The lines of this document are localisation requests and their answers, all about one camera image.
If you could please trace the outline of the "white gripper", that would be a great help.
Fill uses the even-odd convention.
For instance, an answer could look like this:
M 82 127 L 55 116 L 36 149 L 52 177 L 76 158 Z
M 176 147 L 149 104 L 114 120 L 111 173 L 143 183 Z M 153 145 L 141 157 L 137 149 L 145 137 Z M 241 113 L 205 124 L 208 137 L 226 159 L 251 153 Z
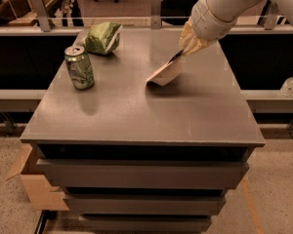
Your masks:
M 222 39 L 236 24 L 236 20 L 217 18 L 209 9 L 208 0 L 198 0 L 192 7 L 190 19 L 185 23 L 179 40 L 184 56 L 194 54 Z

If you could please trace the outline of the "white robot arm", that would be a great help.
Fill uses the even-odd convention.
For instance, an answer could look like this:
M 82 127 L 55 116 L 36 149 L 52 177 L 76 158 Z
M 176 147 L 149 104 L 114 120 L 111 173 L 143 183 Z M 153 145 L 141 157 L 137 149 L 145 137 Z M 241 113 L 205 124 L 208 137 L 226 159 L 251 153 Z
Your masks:
M 182 30 L 179 49 L 184 56 L 224 38 L 237 18 L 262 0 L 198 0 Z M 293 26 L 293 0 L 270 0 Z

